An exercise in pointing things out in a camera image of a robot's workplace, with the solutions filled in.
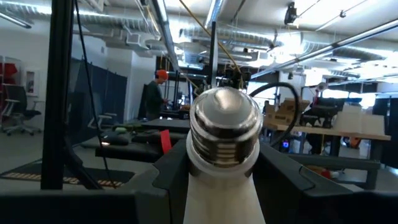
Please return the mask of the black aluminium rig frame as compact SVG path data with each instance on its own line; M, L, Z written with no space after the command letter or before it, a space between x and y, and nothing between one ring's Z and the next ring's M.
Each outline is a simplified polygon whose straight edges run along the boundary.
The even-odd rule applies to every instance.
M63 150L73 35L73 0L52 0L40 188L63 189Z

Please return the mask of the wooden workbench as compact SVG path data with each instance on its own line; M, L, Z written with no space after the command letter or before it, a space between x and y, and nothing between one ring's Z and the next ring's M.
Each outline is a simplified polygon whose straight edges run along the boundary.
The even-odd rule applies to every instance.
M288 126L283 124L271 124L265 123L263 125L264 128L273 129L276 131L285 131ZM352 137L352 138L362 138L362 139L375 139L380 141L390 141L391 137L384 134L363 134L363 133L353 133L347 131L337 131L335 129L325 129L325 128L313 128L306 126L294 126L291 131L306 133L306 134L322 134L322 135L330 135L330 136L344 136L344 137Z

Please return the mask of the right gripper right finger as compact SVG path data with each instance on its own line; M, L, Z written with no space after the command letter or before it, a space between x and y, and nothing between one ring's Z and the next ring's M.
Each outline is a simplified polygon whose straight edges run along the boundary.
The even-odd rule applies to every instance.
M253 179L267 224L398 224L398 192L347 189L261 143Z

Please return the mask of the person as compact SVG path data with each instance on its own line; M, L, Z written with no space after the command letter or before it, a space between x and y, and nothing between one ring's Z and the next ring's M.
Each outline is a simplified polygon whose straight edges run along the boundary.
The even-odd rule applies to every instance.
M146 118L149 121L160 118L163 104L168 102L162 97L160 85L165 83L169 78L166 70L157 70L155 78L147 85L146 88Z

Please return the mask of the red tag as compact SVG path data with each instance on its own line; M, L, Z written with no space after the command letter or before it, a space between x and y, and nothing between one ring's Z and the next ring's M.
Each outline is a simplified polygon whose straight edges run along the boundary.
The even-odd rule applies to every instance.
M168 129L160 132L160 141L163 153L167 154L172 148L170 132Z

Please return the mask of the black office chair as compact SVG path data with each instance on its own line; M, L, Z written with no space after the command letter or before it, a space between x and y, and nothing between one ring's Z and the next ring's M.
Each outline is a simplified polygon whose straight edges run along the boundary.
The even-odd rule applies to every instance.
M5 99L6 107L2 111L2 115L11 118L15 125L2 128L2 131L10 136L15 131L21 133L29 133L34 136L35 133L41 133L40 128L26 125L25 122L41 115L42 113L36 109L37 103L44 101L34 100L31 108L28 108L27 93L23 86L15 84L3 84L7 98Z

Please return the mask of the white boxes stack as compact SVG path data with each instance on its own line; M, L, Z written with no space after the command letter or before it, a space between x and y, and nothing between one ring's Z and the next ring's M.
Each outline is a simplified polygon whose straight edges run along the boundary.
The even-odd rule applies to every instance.
M336 115L333 129L346 133L384 135L384 117L366 114L360 106L344 105Z

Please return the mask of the cardboard box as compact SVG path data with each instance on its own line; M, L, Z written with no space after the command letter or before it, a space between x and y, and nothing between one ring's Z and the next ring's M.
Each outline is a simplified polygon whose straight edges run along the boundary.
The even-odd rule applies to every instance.
M264 123L266 124L289 125L294 119L295 100L293 98L285 98L277 109L269 103L266 103L265 107Z

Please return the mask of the dark blue partition screen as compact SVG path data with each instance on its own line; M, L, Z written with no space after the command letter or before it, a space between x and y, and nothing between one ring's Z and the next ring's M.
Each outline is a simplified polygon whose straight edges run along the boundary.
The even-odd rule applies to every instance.
M73 59L70 67L70 84L68 91L68 137L75 145L89 140L96 135L96 131L89 128L93 117L91 98L88 85L91 85L96 114L112 113L113 119L106 119L101 127L115 122L122 123L126 98L127 78L117 73L88 65L90 79L86 77L83 60Z

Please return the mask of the thin black pole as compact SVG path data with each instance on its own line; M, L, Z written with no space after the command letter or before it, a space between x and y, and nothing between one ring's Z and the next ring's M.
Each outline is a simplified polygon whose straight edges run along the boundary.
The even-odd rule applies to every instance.
M218 69L218 38L216 31L216 22L212 22L211 27L211 47L210 47L210 88L216 87L216 76Z

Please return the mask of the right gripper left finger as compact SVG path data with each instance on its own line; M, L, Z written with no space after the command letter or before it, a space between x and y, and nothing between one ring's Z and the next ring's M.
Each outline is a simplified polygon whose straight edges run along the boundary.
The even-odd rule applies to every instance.
M184 140L115 190L0 194L0 224L183 224L189 161Z

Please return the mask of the black low table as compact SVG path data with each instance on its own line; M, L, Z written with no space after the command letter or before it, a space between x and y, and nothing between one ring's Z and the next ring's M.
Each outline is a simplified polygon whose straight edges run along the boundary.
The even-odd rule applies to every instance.
M130 142L125 146L110 144L100 149L94 144L96 157L112 159L155 162L160 159L167 150L162 146L161 131L169 131L168 140L174 146L179 140L185 139L189 131L189 121L180 119L156 119L142 124L142 131L132 136L123 135Z

